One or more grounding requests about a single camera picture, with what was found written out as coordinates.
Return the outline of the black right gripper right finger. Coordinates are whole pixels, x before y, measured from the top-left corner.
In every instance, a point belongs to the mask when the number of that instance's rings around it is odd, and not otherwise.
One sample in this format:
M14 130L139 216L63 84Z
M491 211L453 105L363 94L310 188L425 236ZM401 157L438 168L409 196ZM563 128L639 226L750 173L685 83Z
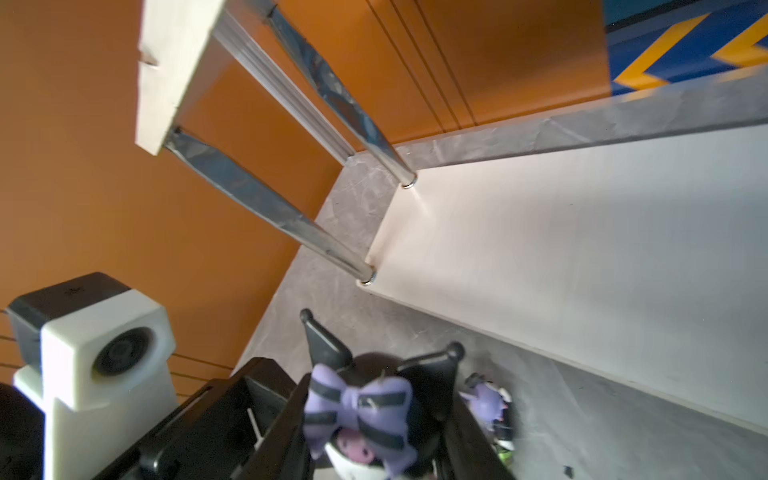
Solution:
M443 424L440 478L454 480L514 480L487 441L474 416L454 394L450 415Z

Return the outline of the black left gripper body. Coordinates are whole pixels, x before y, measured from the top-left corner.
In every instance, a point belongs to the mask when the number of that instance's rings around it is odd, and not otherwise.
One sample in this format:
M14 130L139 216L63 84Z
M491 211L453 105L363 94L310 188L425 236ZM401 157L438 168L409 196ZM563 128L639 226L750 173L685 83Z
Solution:
M96 477L229 479L295 388L275 360L253 358L233 376L207 382Z

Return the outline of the black purple Kuromi figure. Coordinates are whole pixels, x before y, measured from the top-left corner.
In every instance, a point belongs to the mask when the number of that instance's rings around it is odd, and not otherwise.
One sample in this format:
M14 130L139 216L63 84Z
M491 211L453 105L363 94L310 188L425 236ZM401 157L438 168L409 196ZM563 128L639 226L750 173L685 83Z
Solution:
M422 479L452 411L462 344L407 359L355 356L305 308L312 370L302 416L311 458L345 479Z

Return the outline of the purple black figure toy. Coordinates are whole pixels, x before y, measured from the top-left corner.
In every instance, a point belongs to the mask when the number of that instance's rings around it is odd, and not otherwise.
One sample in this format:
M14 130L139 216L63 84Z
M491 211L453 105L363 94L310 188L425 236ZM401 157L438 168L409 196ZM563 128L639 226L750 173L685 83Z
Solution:
M515 453L512 395L480 373L472 373L459 392L465 405L485 430L499 460L510 468Z

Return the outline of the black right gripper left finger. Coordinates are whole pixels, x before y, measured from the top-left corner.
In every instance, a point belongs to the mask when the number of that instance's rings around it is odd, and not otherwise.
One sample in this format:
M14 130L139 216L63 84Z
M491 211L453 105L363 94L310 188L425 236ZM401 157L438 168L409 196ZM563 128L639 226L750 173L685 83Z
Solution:
M306 374L289 398L259 448L248 459L238 479L312 479L315 465L305 441L302 420L310 375Z

